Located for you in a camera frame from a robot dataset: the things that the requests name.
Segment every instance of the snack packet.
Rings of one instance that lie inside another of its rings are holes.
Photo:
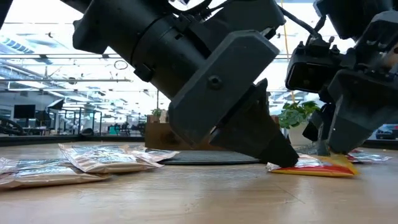
[[[358,174],[358,171],[352,163],[343,155],[323,157],[301,154],[294,167],[281,168],[274,164],[268,164],[267,170],[278,174],[315,175],[324,177],[352,177]]]
[[[108,174],[86,174],[65,159],[0,159],[0,189],[82,184],[105,180]]]
[[[386,162],[392,159],[391,156],[380,156],[375,154],[370,154],[362,150],[354,149],[348,153],[347,158],[353,163],[365,163],[365,162]]]
[[[137,172],[163,166],[126,154],[128,146],[59,146],[69,162],[92,174]]]
[[[144,146],[136,146],[130,147],[127,149],[127,153],[133,155],[135,157],[151,161],[151,162],[160,162],[165,159],[173,158],[180,152],[177,151],[168,151],[168,150],[158,150],[158,149],[149,149]]]
[[[73,167],[67,159],[6,159],[0,158],[0,174],[50,166]]]

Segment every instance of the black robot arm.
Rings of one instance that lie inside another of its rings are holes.
[[[274,0],[228,0],[211,18],[209,1],[189,11],[167,1],[93,0],[84,11],[84,1],[64,2],[84,13],[74,47],[115,50],[172,100],[170,125],[192,147],[210,134],[212,145],[284,167],[296,163],[262,102],[267,81],[253,84],[279,54],[268,41],[285,22]]]
[[[340,38],[356,45],[342,54],[321,39],[300,43],[286,87],[319,94],[326,105],[313,114],[305,135],[318,141],[322,155],[346,154],[398,116],[398,3],[317,0],[314,6]]]

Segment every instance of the black bracket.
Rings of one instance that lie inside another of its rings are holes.
[[[343,59],[344,55],[340,54],[337,46],[330,49],[330,44],[323,40],[308,45],[301,42],[293,51],[287,67],[286,88],[318,93],[333,79]]]
[[[191,146],[200,143],[278,53],[259,32],[227,35],[172,99],[169,118],[173,131]],[[206,119],[194,119],[192,114]]]
[[[12,0],[2,0],[0,1],[0,29],[6,20],[8,11],[10,10]]]
[[[393,51],[397,43],[398,11],[377,14],[355,46],[358,63],[366,63],[377,68],[383,61],[381,55]]]
[[[329,133],[331,150],[346,154],[398,113],[398,83],[340,70],[328,91],[336,102]]]
[[[243,153],[263,163],[292,167],[299,156],[266,108],[267,80],[252,85],[211,133],[210,144]]]

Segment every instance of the potted plant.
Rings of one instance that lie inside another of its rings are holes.
[[[290,143],[294,146],[311,144],[311,140],[303,136],[304,129],[307,127],[311,114],[319,110],[314,101],[304,103],[286,103],[279,117],[279,125],[289,132]]]
[[[153,109],[152,110],[152,119],[150,118],[149,122],[150,123],[153,123],[153,122],[158,123],[161,115],[162,115],[161,109],[159,109],[159,108]]]

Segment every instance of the desk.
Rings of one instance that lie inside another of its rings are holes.
[[[268,174],[260,164],[165,166],[107,182],[0,192],[1,223],[397,223],[398,152],[364,150],[395,159],[358,166],[355,179]],[[62,157],[56,144],[3,147],[0,156]]]
[[[34,133],[39,133],[40,136],[45,136],[46,129],[41,128],[23,128],[27,135],[35,135]]]

